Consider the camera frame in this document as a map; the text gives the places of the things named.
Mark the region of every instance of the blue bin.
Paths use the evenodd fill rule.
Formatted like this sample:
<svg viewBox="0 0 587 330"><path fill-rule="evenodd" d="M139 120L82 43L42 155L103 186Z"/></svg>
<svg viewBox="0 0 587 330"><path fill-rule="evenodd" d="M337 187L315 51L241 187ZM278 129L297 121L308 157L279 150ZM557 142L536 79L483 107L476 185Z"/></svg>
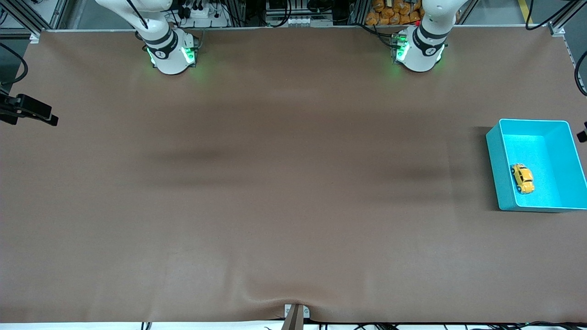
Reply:
<svg viewBox="0 0 587 330"><path fill-rule="evenodd" d="M562 120L500 119L487 133L495 190L504 211L587 210L587 182L569 123ZM531 194L517 191L513 164L534 175Z"/></svg>

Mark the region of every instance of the floor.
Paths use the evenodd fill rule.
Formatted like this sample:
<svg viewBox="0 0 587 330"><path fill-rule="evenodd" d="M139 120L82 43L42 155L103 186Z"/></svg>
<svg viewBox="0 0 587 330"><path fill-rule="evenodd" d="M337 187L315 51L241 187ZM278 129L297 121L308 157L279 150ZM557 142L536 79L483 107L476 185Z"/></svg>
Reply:
<svg viewBox="0 0 587 330"><path fill-rule="evenodd" d="M25 40L2 40L6 46L19 53L21 56L24 55L26 47L29 44L27 39ZM14 79L19 73L18 69L21 65L21 61L13 54L6 51L4 48L0 48L0 82L5 82ZM2 89L9 92L12 88L12 84L2 86Z"/></svg>

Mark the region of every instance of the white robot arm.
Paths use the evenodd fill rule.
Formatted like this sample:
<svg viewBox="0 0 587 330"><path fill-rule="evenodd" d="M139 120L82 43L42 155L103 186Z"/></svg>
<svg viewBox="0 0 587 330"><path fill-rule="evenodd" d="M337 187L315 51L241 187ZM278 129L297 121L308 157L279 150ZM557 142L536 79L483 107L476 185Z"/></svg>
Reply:
<svg viewBox="0 0 587 330"><path fill-rule="evenodd" d="M408 69L424 72L440 60L444 41L453 29L457 10L467 0L422 0L425 15L421 24L410 26L400 34L406 35L405 45L396 50L396 60Z"/></svg>
<svg viewBox="0 0 587 330"><path fill-rule="evenodd" d="M194 36L172 29L161 11L169 9L172 0L96 0L124 18L137 29L151 61L167 75L181 73L195 64L197 55Z"/></svg>

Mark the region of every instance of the brown table surface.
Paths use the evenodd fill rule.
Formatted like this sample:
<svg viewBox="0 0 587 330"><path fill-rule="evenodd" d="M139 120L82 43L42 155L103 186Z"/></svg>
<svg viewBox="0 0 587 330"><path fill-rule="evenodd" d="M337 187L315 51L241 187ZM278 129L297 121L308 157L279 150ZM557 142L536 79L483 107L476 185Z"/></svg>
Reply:
<svg viewBox="0 0 587 330"><path fill-rule="evenodd" d="M43 33L3 124L0 319L587 321L587 213L497 208L484 135L587 102L546 29L458 28L428 73L361 29ZM587 164L586 146L578 146Z"/></svg>

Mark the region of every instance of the yellow toy car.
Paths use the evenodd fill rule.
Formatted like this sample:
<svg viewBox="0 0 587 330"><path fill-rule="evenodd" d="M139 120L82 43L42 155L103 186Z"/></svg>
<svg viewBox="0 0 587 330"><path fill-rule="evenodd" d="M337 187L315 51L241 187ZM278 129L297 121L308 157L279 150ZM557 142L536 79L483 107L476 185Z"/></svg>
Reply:
<svg viewBox="0 0 587 330"><path fill-rule="evenodd" d="M529 194L534 191L534 176L529 168L524 164L515 164L511 170L520 193Z"/></svg>

